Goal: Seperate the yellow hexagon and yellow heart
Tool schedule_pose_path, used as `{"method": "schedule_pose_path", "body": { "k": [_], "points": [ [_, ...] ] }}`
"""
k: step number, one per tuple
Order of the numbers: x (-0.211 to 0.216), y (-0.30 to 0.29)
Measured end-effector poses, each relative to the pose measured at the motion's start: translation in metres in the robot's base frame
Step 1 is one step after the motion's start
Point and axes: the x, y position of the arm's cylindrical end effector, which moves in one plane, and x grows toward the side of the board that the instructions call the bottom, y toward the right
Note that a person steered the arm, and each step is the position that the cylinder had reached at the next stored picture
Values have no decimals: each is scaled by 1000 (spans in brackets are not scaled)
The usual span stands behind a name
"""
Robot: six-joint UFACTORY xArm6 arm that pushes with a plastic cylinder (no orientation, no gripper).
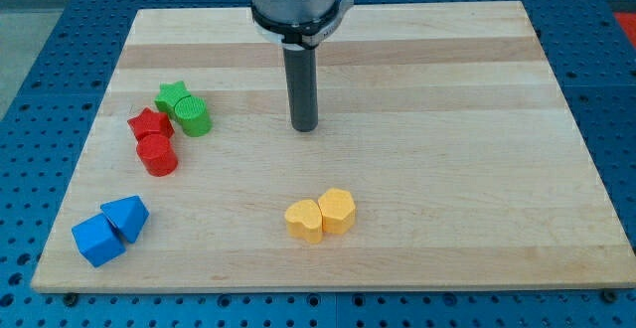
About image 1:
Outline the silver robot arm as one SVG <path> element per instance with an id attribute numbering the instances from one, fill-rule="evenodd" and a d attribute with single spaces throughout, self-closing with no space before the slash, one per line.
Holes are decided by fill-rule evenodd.
<path id="1" fill-rule="evenodd" d="M 355 0 L 250 0 L 257 32 L 288 51 L 317 48 L 332 36 Z"/>

